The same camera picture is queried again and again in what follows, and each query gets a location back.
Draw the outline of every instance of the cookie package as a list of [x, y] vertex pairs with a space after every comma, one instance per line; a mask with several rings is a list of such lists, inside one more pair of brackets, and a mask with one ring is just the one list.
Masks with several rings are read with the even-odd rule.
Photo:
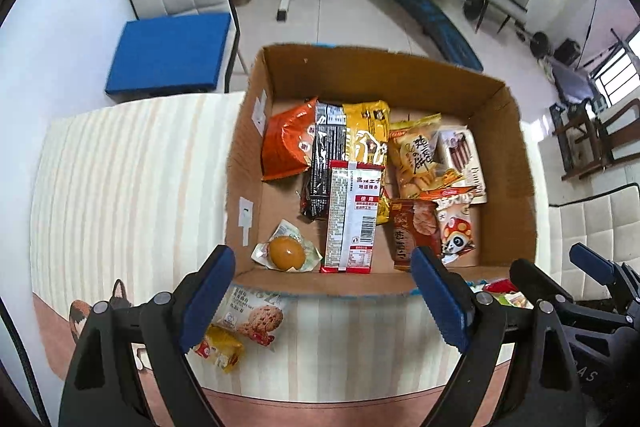
[[284, 299], [280, 294], [232, 285], [212, 323], [269, 346], [282, 323]]
[[371, 271], [382, 166], [333, 160], [322, 273]]
[[272, 116], [262, 144], [262, 181], [296, 176], [311, 165], [316, 102]]
[[422, 192], [448, 187], [462, 179], [459, 171], [436, 160], [439, 114], [402, 124], [389, 131], [389, 158], [396, 168], [400, 198], [416, 198]]
[[309, 272], [322, 256], [311, 241], [302, 237], [298, 227], [283, 219], [266, 243], [255, 246], [251, 259], [272, 270]]
[[471, 204], [486, 203], [486, 186], [478, 157], [476, 142], [470, 130], [464, 126], [444, 126], [438, 131], [438, 155], [447, 168], [455, 169], [463, 179], [452, 187], [476, 188]]
[[410, 271], [411, 253], [418, 247], [429, 247], [436, 256], [441, 256], [440, 227], [434, 201], [391, 200], [391, 220], [396, 243], [394, 268]]
[[210, 360], [216, 367], [229, 373], [240, 361], [244, 346], [228, 331], [209, 325], [203, 340], [193, 350], [203, 359]]
[[302, 187], [300, 213], [308, 219], [326, 219], [329, 205], [331, 160], [346, 160], [347, 119], [337, 105], [316, 103], [315, 137], [311, 168]]
[[[389, 106], [386, 102], [345, 103], [348, 161], [386, 167], [386, 150], [389, 136]], [[378, 225], [389, 220], [388, 196], [380, 191]]]
[[436, 217], [440, 226], [443, 264], [455, 261], [476, 247], [469, 212], [474, 195], [474, 187], [449, 187], [422, 192], [419, 196], [420, 199], [437, 204]]

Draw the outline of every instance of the orange snack bag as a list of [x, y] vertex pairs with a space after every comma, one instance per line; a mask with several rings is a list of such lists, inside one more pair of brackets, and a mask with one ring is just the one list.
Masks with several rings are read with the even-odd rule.
[[262, 181], [296, 176], [309, 168], [317, 101], [313, 98], [271, 117], [262, 143]]

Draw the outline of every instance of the white and red snack package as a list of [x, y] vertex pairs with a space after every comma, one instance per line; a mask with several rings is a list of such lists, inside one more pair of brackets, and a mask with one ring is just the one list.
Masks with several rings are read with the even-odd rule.
[[383, 167], [332, 160], [322, 273], [371, 272]]

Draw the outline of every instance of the black cable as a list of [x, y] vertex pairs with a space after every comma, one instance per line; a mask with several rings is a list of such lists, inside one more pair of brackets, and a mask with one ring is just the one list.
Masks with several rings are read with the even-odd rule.
[[587, 36], [584, 38], [584, 46], [582, 47], [582, 51], [580, 52], [580, 58], [578, 58], [578, 63], [576, 64], [576, 67], [575, 67], [576, 70], [580, 67], [580, 61], [582, 60], [582, 56], [584, 55], [584, 49], [587, 47], [587, 41], [589, 40], [589, 35], [591, 35], [591, 25], [593, 25], [593, 18], [596, 15], [597, 5], [598, 5], [598, 0], [595, 0], [593, 3], [593, 13], [591, 14], [591, 22], [589, 22], [589, 28], [587, 29]]
[[6, 307], [4, 306], [4, 302], [2, 302], [1, 297], [0, 317], [2, 317], [4, 327], [6, 327], [6, 330], [9, 332], [11, 340], [14, 341], [15, 350], [18, 352], [18, 357], [20, 357], [22, 370], [24, 371], [24, 376], [27, 377], [27, 383], [29, 384], [29, 389], [31, 390], [33, 401], [36, 404], [36, 409], [38, 410], [40, 421], [45, 427], [51, 427], [49, 416], [47, 415], [47, 410], [44, 408], [44, 402], [42, 401], [42, 397], [40, 396], [40, 390], [38, 388], [38, 383], [36, 382], [36, 376], [33, 374], [33, 367], [31, 367], [31, 362], [29, 361], [29, 356], [27, 355], [27, 350], [24, 349], [22, 339], [20, 338], [18, 330], [15, 328], [11, 315], [9, 315], [9, 311], [7, 311]]

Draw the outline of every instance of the red label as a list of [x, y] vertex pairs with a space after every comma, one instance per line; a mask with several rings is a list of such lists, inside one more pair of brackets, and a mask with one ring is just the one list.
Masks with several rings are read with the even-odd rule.
[[361, 203], [378, 203], [379, 200], [378, 196], [356, 196], [356, 201]]

